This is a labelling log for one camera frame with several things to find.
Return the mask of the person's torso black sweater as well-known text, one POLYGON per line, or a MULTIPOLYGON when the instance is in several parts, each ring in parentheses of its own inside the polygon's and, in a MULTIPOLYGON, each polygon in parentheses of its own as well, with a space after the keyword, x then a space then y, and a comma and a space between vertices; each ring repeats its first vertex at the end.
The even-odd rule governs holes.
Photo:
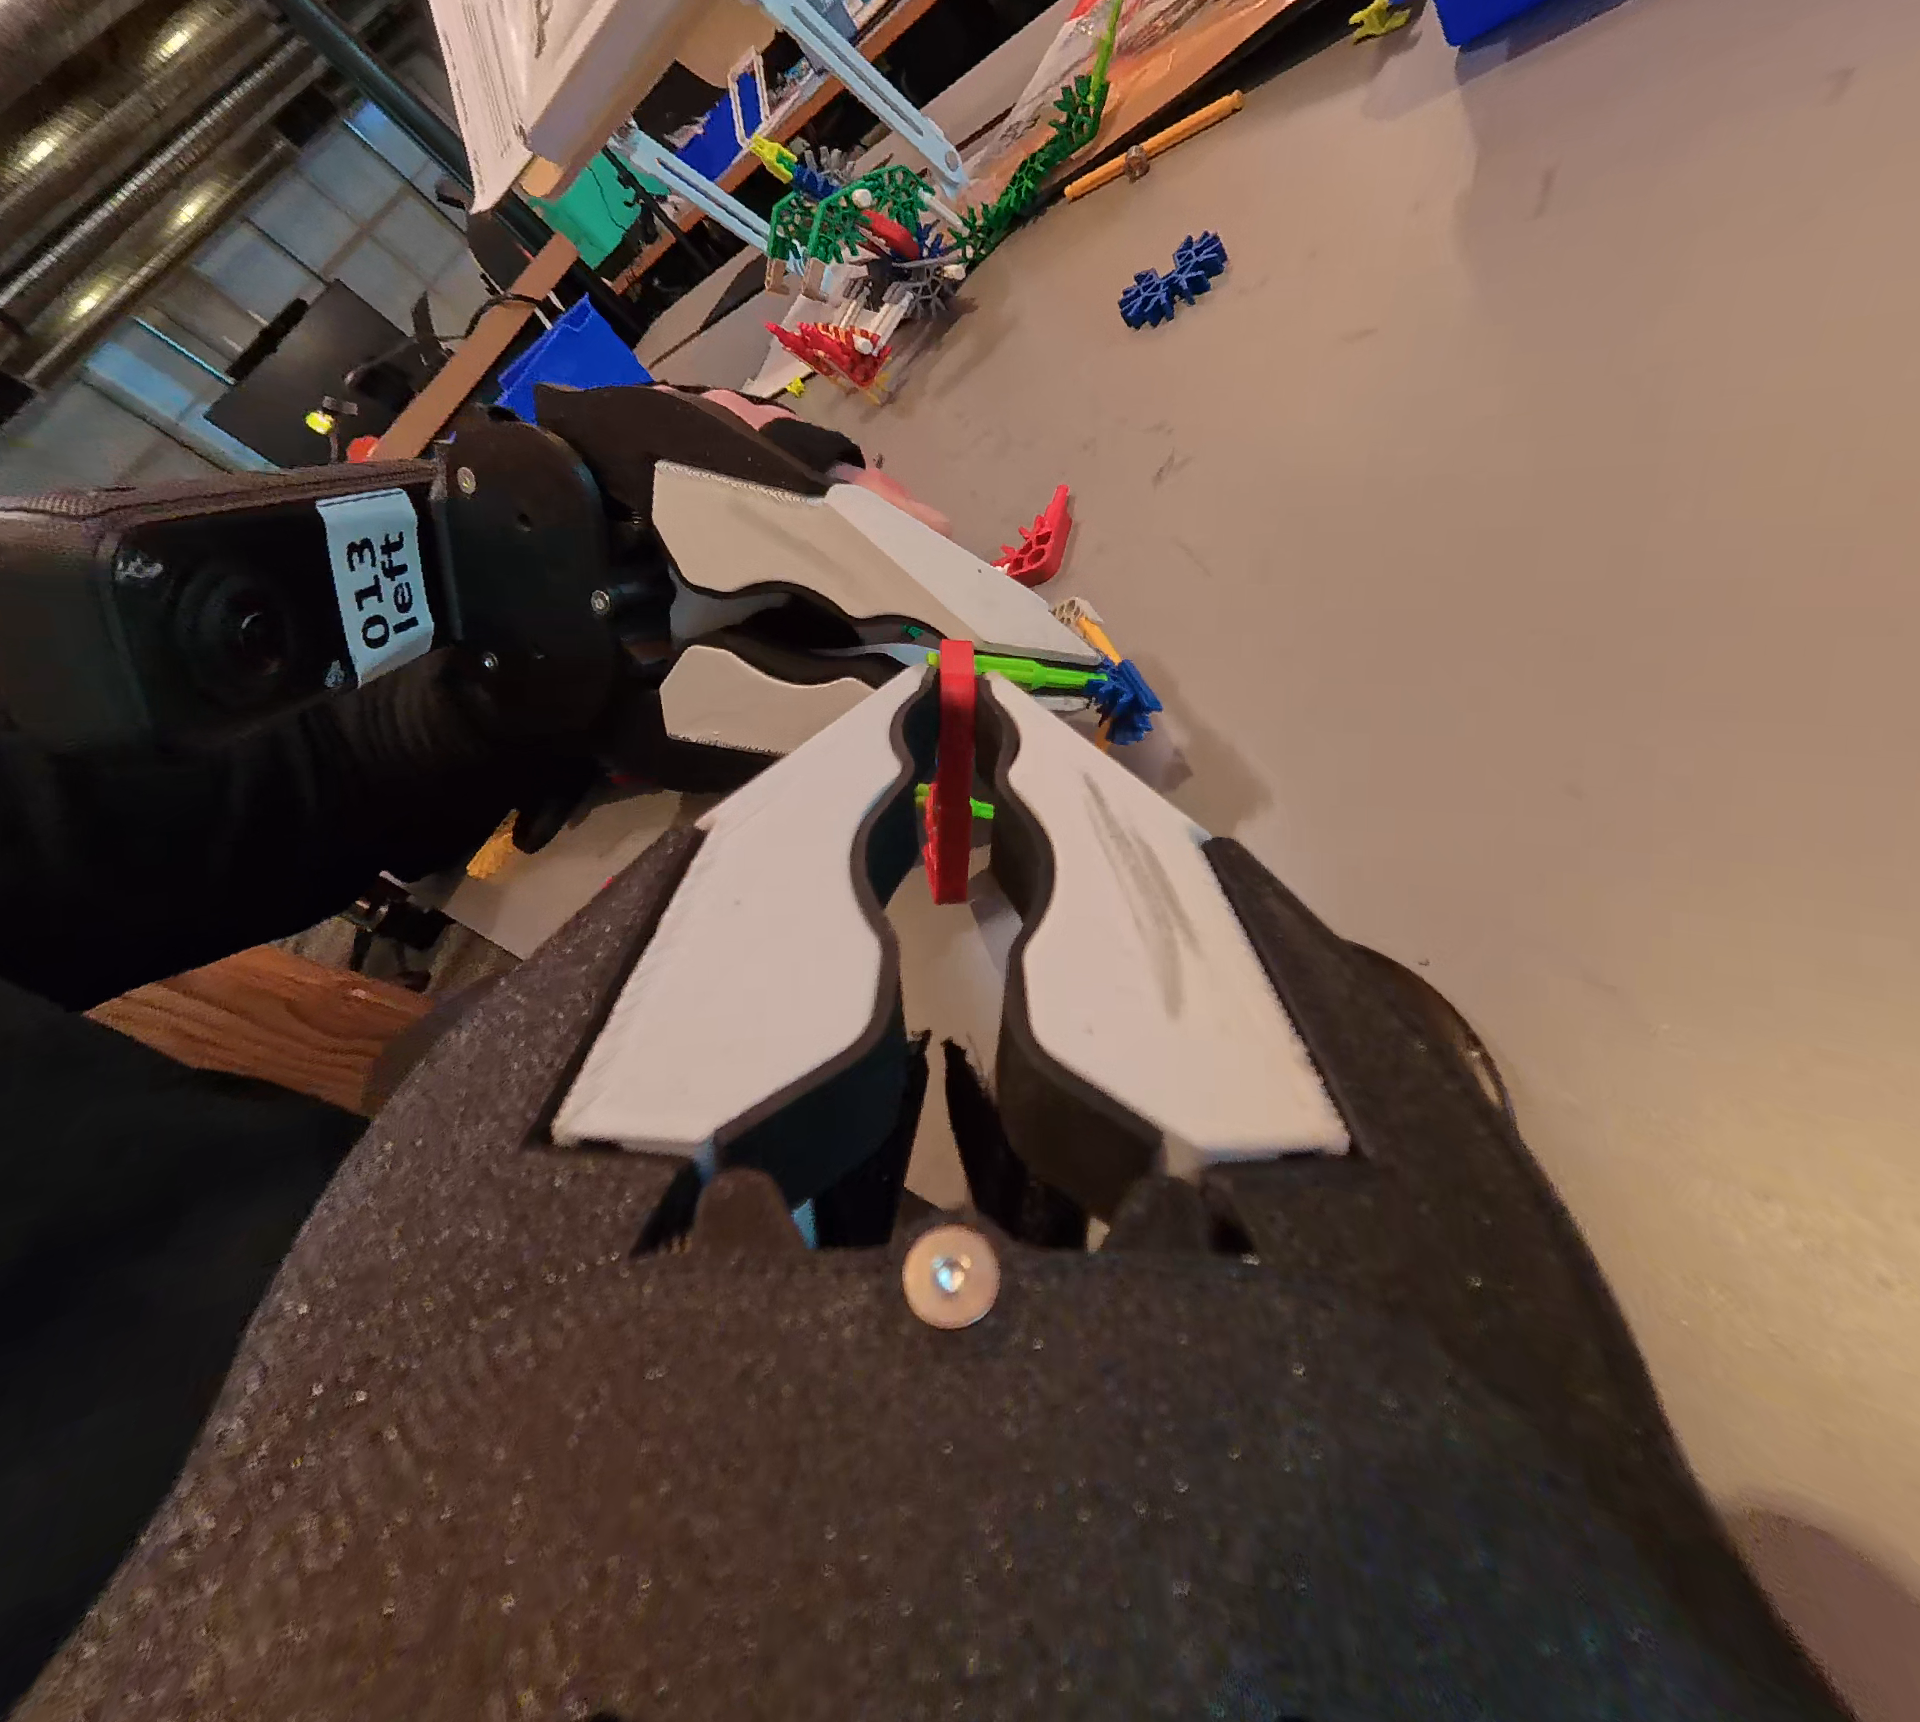
POLYGON ((367 1127, 5 985, 5 1709, 175 1489, 367 1127))

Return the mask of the large black monitor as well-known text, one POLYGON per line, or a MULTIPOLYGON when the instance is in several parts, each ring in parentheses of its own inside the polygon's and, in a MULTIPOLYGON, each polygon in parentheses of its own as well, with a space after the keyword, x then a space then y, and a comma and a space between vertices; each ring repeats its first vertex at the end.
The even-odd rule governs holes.
POLYGON ((448 345, 421 294, 403 325, 343 279, 294 298, 233 360, 204 422, 272 467, 346 461, 434 379, 448 345))

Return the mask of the person's left forearm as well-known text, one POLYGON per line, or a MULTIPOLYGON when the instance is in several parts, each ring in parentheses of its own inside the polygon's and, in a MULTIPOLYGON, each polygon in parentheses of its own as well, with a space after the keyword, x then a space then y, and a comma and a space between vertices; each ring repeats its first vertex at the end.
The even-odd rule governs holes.
POLYGON ((594 772, 587 733, 508 717, 451 650, 204 749, 5 728, 5 985, 84 1012, 296 935, 594 772))

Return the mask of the multicolour built toy figure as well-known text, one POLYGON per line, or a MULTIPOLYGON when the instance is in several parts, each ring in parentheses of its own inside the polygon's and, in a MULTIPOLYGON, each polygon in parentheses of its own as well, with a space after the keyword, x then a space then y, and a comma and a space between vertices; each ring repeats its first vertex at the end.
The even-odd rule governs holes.
POLYGON ((784 182, 764 273, 780 313, 767 323, 767 361, 748 391, 769 399, 820 379, 886 399, 896 367, 955 315, 976 259, 967 219, 899 161, 854 169, 836 152, 764 135, 748 149, 784 182))

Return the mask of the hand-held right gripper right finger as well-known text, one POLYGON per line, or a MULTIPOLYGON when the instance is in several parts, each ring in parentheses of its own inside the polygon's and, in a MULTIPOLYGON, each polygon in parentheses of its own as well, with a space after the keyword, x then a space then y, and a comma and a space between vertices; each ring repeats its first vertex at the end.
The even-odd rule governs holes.
POLYGON ((1005 678, 968 890, 937 908, 937 1107, 999 1229, 1082 1247, 1147 1181, 1355 1157, 1219 836, 1005 678))

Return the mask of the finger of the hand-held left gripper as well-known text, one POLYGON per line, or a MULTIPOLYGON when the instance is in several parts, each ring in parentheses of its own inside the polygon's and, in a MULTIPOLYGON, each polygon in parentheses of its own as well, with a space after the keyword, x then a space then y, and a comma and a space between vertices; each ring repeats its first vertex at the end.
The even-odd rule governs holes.
POLYGON ((675 756, 784 757, 900 678, 877 652, 818 652, 762 638, 700 638, 657 689, 665 747, 675 756))
POLYGON ((661 461, 653 528, 686 587, 708 597, 807 597, 860 631, 907 623, 988 653, 1028 593, 955 538, 863 486, 820 493, 661 461))

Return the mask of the green spiky toy piece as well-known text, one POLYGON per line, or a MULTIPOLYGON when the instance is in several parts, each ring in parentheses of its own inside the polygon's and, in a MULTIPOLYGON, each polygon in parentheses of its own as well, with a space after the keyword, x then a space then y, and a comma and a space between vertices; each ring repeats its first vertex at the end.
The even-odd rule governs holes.
POLYGON ((1047 133, 1014 165, 992 200, 964 209, 962 226, 955 231, 959 273, 970 273, 991 258, 1038 211, 1047 183, 1093 147, 1105 121, 1123 6, 1124 0, 1103 0, 1099 28, 1087 29, 1087 36, 1095 37, 1093 56, 1054 92, 1047 133))

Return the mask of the colourful rod connector toy model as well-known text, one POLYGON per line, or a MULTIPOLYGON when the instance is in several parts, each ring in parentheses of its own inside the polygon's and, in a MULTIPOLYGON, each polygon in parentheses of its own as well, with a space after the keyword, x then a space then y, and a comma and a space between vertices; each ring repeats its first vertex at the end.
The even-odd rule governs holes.
MULTIPOLYGON (((972 667, 980 679, 997 676, 1027 692, 1036 705, 1070 714, 1087 709, 1095 720, 1096 744, 1105 749, 1129 747, 1145 741, 1155 732, 1157 715, 1163 712, 1158 692, 1141 674, 1138 664, 1119 652, 1103 618, 1090 606, 1068 599, 1067 604, 1049 601, 1044 595, 1027 593, 1019 612, 1007 613, 1001 640, 991 652, 972 656, 972 667), (1043 641, 1043 618, 1053 638, 1043 641)), ((894 666, 915 674, 932 672, 941 664, 935 629, 919 623, 868 640, 860 653, 877 653, 894 666)), ((937 789, 942 785, 941 761, 941 723, 938 707, 927 729, 911 733, 908 741, 916 756, 916 799, 925 817, 925 828, 932 833, 937 816, 937 789)), ((970 791, 962 821, 992 821, 997 803, 985 798, 975 782, 976 763, 962 763, 962 788, 970 791)))

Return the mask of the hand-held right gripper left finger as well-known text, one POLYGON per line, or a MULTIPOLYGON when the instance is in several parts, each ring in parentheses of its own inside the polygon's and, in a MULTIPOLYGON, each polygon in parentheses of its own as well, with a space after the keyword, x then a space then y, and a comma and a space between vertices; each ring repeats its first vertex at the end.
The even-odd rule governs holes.
POLYGON ((886 1235, 927 1099, 889 903, 921 861, 935 667, 704 811, 548 1121, 567 1149, 770 1177, 827 1246, 886 1235))

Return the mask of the orange toy rod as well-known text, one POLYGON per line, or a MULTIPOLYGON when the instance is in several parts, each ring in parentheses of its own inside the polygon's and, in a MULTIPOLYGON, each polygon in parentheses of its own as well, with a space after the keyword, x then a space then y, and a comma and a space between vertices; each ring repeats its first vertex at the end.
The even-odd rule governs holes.
MULTIPOLYGON (((1241 90, 1233 90, 1226 96, 1217 97, 1192 112, 1189 116, 1161 127, 1158 132, 1135 142, 1145 143, 1153 152, 1153 169, 1155 165, 1172 149, 1186 146, 1196 135, 1221 125, 1223 121, 1239 116, 1244 109, 1247 96, 1241 90)), ((1095 165, 1087 174, 1080 174, 1063 190, 1063 200, 1073 204, 1101 190, 1114 185, 1116 182, 1129 182, 1123 174, 1124 152, 1110 155, 1103 164, 1095 165)))

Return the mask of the red connectors with green clip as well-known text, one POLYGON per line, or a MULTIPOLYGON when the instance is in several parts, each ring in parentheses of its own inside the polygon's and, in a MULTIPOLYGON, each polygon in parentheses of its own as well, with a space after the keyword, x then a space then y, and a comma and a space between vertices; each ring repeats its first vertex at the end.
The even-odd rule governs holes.
POLYGON ((972 641, 945 638, 938 674, 932 773, 925 788, 925 876, 937 905, 968 900, 972 878, 978 664, 972 641))

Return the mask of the red connector with white rod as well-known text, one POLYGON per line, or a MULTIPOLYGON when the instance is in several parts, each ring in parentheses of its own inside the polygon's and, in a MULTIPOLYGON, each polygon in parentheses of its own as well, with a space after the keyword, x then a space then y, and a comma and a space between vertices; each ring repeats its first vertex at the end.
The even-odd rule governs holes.
POLYGON ((1073 490, 1056 484, 1044 507, 1021 526, 1019 539, 1001 546, 992 568, 1030 589, 1053 581, 1063 571, 1073 526, 1073 490))

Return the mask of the person's left hand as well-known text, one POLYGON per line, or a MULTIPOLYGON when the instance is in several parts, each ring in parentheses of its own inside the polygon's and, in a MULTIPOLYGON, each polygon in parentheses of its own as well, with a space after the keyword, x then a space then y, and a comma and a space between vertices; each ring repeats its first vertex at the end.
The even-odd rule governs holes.
POLYGON ((745 425, 770 435, 778 447, 810 466, 831 484, 863 487, 913 515, 935 533, 952 538, 949 514, 916 498, 882 466, 873 464, 863 445, 847 433, 810 422, 778 399, 748 395, 740 390, 704 388, 692 393, 708 406, 732 414, 745 425))

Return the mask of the blue snowflake connector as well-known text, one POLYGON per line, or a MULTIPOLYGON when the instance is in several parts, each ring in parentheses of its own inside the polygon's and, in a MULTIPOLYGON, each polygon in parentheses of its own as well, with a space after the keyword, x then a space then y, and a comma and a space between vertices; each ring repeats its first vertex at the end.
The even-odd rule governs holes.
POLYGON ((1123 325, 1138 331, 1169 323, 1210 294, 1228 265, 1231 251, 1221 234, 1205 229, 1183 238, 1167 269, 1142 267, 1120 289, 1116 312, 1123 325))

